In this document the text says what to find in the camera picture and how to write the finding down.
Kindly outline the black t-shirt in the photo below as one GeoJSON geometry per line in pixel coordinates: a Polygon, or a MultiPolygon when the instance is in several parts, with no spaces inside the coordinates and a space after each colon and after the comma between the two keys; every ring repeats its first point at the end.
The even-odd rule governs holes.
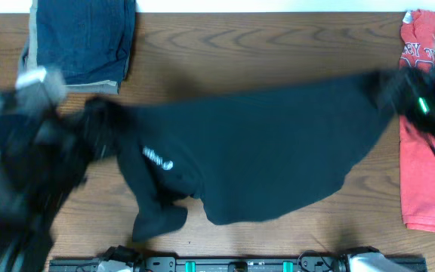
{"type": "Polygon", "coordinates": [[[375,146],[392,115],[377,72],[160,105],[85,103],[97,156],[116,157],[135,195],[132,239],[181,229],[179,199],[216,225],[262,222],[324,199],[375,146]]]}

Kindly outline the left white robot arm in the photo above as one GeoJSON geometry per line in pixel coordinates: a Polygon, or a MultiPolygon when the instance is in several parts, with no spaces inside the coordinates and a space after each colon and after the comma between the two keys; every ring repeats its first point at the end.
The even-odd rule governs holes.
{"type": "Polygon", "coordinates": [[[85,180],[91,149],[57,114],[59,70],[39,66],[0,91],[0,271],[41,271],[51,225],[85,180]]]}

